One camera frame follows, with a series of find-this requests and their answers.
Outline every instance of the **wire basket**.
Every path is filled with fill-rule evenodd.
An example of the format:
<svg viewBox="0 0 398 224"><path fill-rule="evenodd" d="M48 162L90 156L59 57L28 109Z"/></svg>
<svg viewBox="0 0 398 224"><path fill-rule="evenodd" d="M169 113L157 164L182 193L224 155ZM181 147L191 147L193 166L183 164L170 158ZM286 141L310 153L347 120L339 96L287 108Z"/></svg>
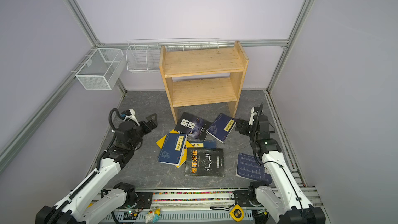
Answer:
<svg viewBox="0 0 398 224"><path fill-rule="evenodd" d="M118 48L97 48L77 71L76 78L87 90L112 90L126 65Z"/></svg>
<svg viewBox="0 0 398 224"><path fill-rule="evenodd" d="M157 72L159 71L160 49L162 46L166 47L167 52L219 48L218 39L212 39L211 41L186 41L186 39L179 39L183 40L180 42L132 43L128 41L129 47L126 51L127 70L132 73Z"/></svg>

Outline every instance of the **yellow tape measure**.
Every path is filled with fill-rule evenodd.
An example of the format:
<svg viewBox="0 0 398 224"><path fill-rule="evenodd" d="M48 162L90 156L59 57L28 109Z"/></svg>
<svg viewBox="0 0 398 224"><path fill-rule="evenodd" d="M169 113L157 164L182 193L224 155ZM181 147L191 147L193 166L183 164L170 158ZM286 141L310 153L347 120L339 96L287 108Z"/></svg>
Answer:
<svg viewBox="0 0 398 224"><path fill-rule="evenodd" d="M241 221L244 215L243 209L238 204L235 205L235 207L231 210L231 212L229 212L229 214L235 221Z"/></svg>

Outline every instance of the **top shelf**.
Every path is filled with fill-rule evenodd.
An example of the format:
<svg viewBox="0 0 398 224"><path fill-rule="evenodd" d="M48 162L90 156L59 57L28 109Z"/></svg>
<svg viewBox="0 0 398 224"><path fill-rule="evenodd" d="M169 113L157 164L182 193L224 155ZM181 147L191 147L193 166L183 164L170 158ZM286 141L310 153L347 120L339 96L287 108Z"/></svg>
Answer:
<svg viewBox="0 0 398 224"><path fill-rule="evenodd" d="M161 66L164 77L208 75L216 73L242 72L244 64L239 56L239 47L208 50L163 52Z"/></svg>

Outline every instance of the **white wall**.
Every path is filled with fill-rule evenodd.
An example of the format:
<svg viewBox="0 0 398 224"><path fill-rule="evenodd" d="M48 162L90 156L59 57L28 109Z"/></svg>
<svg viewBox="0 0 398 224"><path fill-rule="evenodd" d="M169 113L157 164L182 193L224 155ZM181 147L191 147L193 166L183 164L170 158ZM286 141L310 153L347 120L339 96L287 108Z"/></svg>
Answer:
<svg viewBox="0 0 398 224"><path fill-rule="evenodd" d="M396 223L396 0L316 0L272 95L332 223Z"/></svg>
<svg viewBox="0 0 398 224"><path fill-rule="evenodd" d="M85 90L76 82L0 175L2 223L34 223L86 176L120 92Z"/></svg>
<svg viewBox="0 0 398 224"><path fill-rule="evenodd" d="M91 48L62 0L0 0L0 149ZM113 91L76 82L0 175L2 223L34 223L85 177Z"/></svg>
<svg viewBox="0 0 398 224"><path fill-rule="evenodd" d="M0 0L0 149L91 48L62 0Z"/></svg>
<svg viewBox="0 0 398 224"><path fill-rule="evenodd" d="M271 47L245 47L249 58L249 66L246 73L244 89L267 88L272 73L281 57L282 48ZM229 74L208 75L207 77L225 77ZM190 76L184 79L203 78L204 76ZM122 72L121 80L128 90L164 90L164 84L160 72L132 73L126 69Z"/></svg>
<svg viewBox="0 0 398 224"><path fill-rule="evenodd" d="M104 43L288 38L304 0L77 0Z"/></svg>

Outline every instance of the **gray tabletop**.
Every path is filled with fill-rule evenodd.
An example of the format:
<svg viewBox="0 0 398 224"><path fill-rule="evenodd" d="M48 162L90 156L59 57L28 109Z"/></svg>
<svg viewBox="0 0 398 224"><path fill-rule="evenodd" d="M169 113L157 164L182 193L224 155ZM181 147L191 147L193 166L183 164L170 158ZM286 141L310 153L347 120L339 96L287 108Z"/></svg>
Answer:
<svg viewBox="0 0 398 224"><path fill-rule="evenodd" d="M271 119L263 91L242 91L235 117L249 120L251 108L260 105L262 102L264 103L263 113ZM135 152L124 169L107 183L106 188L112 188L119 182L135 185L137 189L238 188L249 186L251 180L236 176L238 153L252 155L248 136L241 135L234 130L224 143L217 142L217 148L224 149L224 177L187 177L185 176L185 165L177 168L174 165L157 162L160 148L156 145L156 141L175 127L166 92L129 91L119 110L123 111L129 108L135 110L138 121L145 120L145 117L152 113L157 113L158 127L144 136L142 147ZM178 113L180 116L183 112L192 113L210 122L221 112L230 114L226 103L179 107ZM115 118L114 122L115 126L118 126L121 120ZM276 133L271 134L271 138L280 143L279 136ZM111 139L112 133L108 133L103 148L109 144Z"/></svg>

